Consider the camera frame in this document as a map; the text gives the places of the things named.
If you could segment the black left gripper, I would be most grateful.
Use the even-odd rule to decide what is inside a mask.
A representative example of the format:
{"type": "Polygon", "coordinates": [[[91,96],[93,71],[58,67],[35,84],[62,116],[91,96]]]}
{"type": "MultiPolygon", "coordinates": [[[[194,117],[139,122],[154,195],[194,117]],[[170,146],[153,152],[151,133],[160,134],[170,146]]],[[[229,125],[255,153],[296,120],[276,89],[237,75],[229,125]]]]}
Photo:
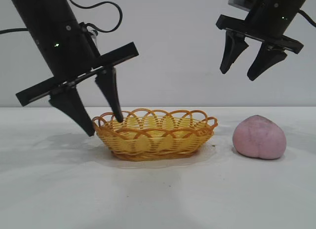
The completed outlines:
{"type": "Polygon", "coordinates": [[[139,55],[133,42],[100,55],[91,38],[91,32],[83,26],[71,30],[61,30],[61,36],[54,40],[43,37],[38,40],[38,48],[53,73],[53,77],[44,80],[16,94],[20,104],[26,106],[50,94],[49,103],[57,108],[91,137],[95,133],[90,116],[85,110],[76,87],[70,87],[53,93],[64,86],[76,85],[97,74],[95,82],[108,101],[116,120],[123,122],[117,89],[117,74],[114,66],[139,55]]]}

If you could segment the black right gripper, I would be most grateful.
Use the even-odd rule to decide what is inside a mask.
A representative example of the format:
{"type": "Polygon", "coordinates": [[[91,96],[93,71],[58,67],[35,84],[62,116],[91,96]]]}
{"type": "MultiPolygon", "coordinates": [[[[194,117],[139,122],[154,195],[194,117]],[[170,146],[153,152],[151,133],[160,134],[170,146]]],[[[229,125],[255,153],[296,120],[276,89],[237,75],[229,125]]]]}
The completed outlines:
{"type": "Polygon", "coordinates": [[[263,42],[247,76],[255,80],[264,71],[283,61],[285,50],[298,54],[304,47],[299,41],[284,35],[304,0],[256,0],[244,20],[220,15],[216,26],[226,31],[220,71],[226,74],[231,65],[249,45],[245,37],[263,42]]]}

